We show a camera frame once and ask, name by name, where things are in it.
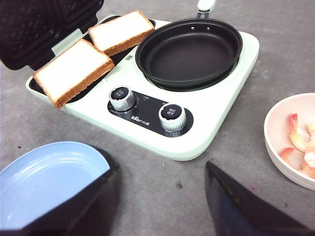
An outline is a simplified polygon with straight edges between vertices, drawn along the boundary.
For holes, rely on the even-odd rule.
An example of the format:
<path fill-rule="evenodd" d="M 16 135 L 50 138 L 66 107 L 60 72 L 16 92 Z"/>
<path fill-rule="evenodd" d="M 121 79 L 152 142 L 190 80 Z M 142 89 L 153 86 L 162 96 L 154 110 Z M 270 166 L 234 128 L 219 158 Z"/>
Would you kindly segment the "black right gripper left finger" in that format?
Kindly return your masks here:
<path fill-rule="evenodd" d="M 108 236 L 120 198 L 120 167 L 112 166 L 76 196 L 2 236 Z"/>

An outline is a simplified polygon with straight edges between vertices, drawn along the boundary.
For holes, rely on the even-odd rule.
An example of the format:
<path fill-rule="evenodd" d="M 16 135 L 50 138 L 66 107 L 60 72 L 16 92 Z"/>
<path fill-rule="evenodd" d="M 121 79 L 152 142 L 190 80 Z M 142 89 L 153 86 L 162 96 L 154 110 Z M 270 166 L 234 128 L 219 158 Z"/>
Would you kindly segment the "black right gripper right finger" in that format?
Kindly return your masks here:
<path fill-rule="evenodd" d="M 211 161 L 205 192 L 218 236 L 313 236 L 315 232 L 265 202 Z"/>

